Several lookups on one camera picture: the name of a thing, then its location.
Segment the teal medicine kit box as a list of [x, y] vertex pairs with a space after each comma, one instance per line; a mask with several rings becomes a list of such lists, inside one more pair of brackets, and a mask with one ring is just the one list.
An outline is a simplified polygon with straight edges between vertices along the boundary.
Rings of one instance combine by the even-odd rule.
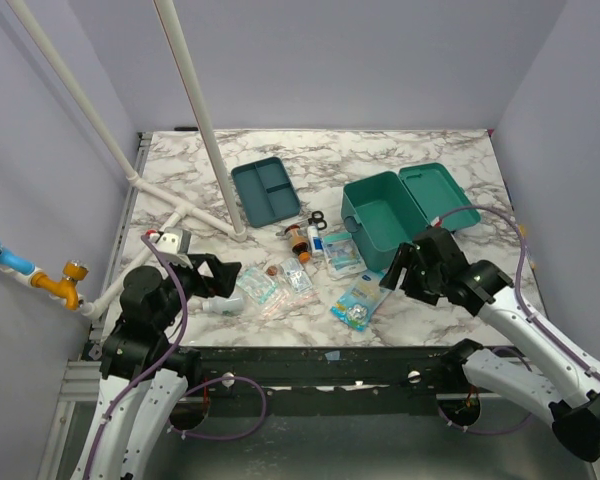
[[385, 171], [343, 187], [341, 218], [368, 269], [388, 268], [402, 243], [435, 218], [471, 204], [440, 163]]

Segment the teal divided tray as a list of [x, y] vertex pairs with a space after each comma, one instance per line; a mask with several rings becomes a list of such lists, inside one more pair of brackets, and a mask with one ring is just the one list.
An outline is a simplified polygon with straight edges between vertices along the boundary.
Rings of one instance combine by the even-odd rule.
[[231, 177], [251, 227], [265, 227], [300, 213], [300, 200], [279, 157], [237, 166]]

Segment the brown medicine bottle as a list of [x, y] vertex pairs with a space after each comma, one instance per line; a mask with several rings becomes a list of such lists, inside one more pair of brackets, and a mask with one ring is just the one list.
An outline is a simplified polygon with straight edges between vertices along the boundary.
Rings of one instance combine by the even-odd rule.
[[308, 239], [302, 233], [299, 225], [291, 225], [286, 229], [286, 235], [289, 240], [292, 253], [297, 257], [301, 264], [306, 264], [311, 260], [311, 247]]

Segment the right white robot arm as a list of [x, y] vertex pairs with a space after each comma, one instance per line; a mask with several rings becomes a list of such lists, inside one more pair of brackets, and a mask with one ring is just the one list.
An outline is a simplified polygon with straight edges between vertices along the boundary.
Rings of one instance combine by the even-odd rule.
[[542, 420], [560, 444], [586, 462], [600, 458], [600, 361], [533, 308], [514, 281], [488, 260], [469, 262], [453, 235], [431, 227], [401, 244], [380, 282], [434, 305], [444, 298], [506, 337], [534, 365], [529, 371], [472, 340], [443, 354], [449, 390], [496, 393]]

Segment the white plastic bottle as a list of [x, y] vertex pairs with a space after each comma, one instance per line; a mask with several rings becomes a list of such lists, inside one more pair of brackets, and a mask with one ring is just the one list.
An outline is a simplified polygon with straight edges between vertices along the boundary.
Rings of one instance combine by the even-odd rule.
[[202, 302], [202, 311], [224, 316], [233, 316], [242, 312], [245, 308], [245, 300], [240, 294], [229, 298], [215, 296]]

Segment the small blue wipe packets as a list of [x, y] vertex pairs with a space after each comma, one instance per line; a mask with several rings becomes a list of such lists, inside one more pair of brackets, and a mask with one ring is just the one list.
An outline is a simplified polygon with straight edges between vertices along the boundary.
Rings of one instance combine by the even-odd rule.
[[313, 288], [310, 277], [296, 258], [287, 258], [280, 263], [286, 281], [295, 293], [301, 294]]

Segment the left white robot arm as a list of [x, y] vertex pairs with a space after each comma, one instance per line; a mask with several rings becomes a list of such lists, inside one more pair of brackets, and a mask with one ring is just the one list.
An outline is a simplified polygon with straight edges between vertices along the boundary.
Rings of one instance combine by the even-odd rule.
[[126, 457], [146, 459], [178, 396], [203, 378], [199, 350], [170, 341], [166, 330], [188, 314], [191, 297], [228, 298], [241, 270], [213, 254], [178, 265], [143, 265], [125, 275], [121, 314], [102, 347], [96, 411], [72, 474], [75, 479], [126, 479]]

